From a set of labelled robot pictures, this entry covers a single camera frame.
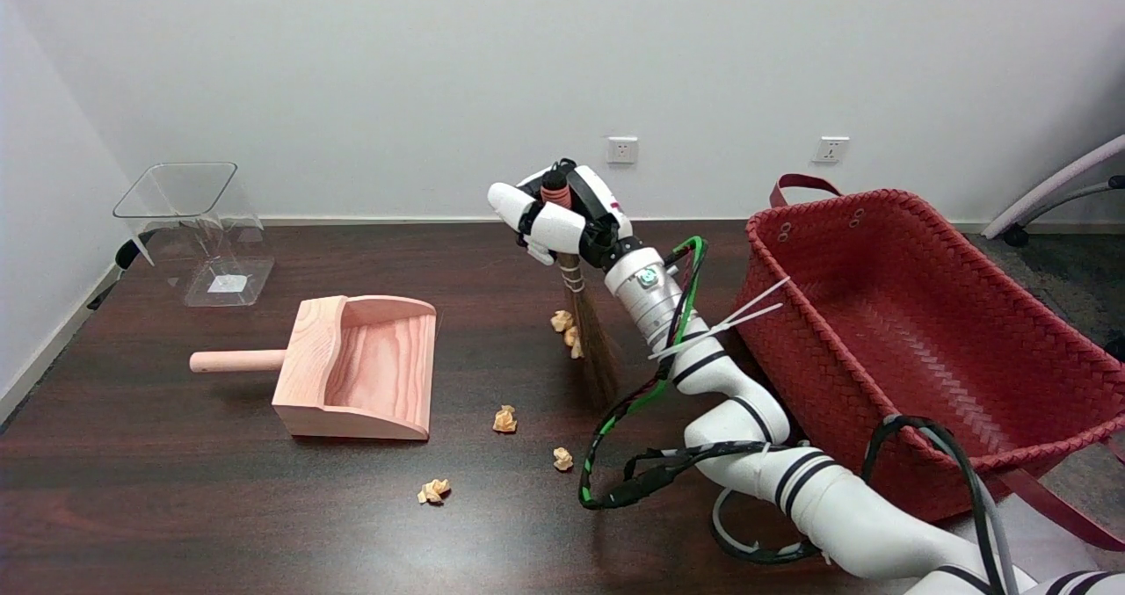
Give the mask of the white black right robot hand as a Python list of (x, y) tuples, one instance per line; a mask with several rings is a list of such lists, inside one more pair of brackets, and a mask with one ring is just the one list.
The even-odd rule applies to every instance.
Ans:
[(519, 184), (490, 184), (487, 200), (500, 219), (518, 231), (519, 246), (546, 265), (568, 254), (608, 272), (644, 247), (606, 182), (569, 157)]

